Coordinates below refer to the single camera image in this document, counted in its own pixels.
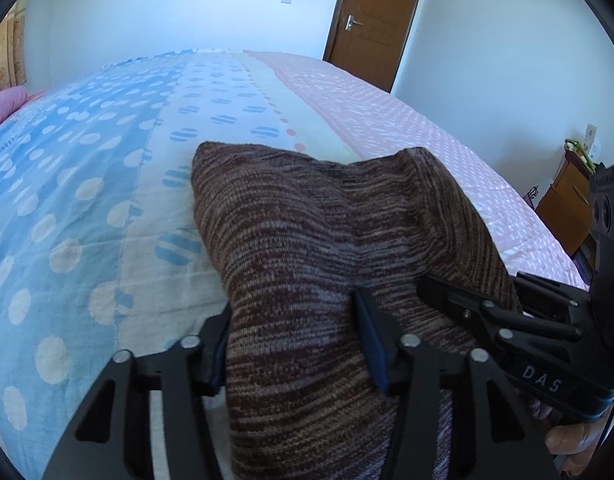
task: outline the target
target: wooden door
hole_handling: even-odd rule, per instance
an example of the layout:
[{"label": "wooden door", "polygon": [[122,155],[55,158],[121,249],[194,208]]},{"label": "wooden door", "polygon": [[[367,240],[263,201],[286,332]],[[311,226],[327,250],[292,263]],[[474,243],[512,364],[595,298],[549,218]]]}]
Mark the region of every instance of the wooden door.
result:
[{"label": "wooden door", "polygon": [[389,92],[418,0],[338,0],[325,61]]}]

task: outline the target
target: white wall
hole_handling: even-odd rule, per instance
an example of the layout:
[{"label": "white wall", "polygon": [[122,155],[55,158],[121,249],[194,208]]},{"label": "white wall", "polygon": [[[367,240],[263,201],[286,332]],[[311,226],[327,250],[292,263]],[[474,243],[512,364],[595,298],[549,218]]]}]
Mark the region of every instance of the white wall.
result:
[{"label": "white wall", "polygon": [[27,0],[24,63],[29,93],[52,86],[50,30],[53,0]]},{"label": "white wall", "polygon": [[[181,48],[278,50],[322,58],[336,0],[52,0],[52,83]],[[42,43],[47,18],[28,17]]]},{"label": "white wall", "polygon": [[521,193],[588,123],[614,163],[614,47],[584,0],[421,0],[392,93]]}]

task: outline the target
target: wall socket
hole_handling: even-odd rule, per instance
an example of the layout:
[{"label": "wall socket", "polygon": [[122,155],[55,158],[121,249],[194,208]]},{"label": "wall socket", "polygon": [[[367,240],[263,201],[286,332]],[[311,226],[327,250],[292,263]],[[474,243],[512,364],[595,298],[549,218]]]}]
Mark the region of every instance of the wall socket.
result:
[{"label": "wall socket", "polygon": [[598,131],[598,128],[594,126],[593,124],[587,125],[587,130],[584,133],[584,142],[583,142],[584,150],[587,153],[589,152],[591,147],[594,145],[594,140],[596,140],[596,131]]}]

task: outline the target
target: blue gripper pad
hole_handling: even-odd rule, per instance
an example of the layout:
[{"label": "blue gripper pad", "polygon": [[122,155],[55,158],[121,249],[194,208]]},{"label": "blue gripper pad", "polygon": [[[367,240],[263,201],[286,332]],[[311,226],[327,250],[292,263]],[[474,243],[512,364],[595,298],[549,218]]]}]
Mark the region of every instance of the blue gripper pad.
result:
[{"label": "blue gripper pad", "polygon": [[398,359],[402,327],[395,317],[380,311],[368,289],[354,290],[353,300],[360,330],[360,346],[369,375],[383,394],[392,394],[389,372]]}]

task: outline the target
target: cushion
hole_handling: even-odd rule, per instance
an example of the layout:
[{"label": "cushion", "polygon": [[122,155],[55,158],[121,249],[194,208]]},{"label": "cushion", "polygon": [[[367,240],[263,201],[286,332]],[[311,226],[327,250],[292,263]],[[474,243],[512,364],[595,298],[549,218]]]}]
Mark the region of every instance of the cushion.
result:
[{"label": "cushion", "polygon": [[[346,166],[205,142],[192,187],[232,308],[226,393],[241,480],[378,478],[396,404],[367,373],[355,288],[446,351],[476,342],[418,298],[424,274],[520,312],[487,226],[424,148]],[[435,478],[447,475],[451,445],[450,398],[442,403]]]},{"label": "cushion", "polygon": [[14,86],[0,92],[0,125],[26,102],[26,98],[24,86]]}]

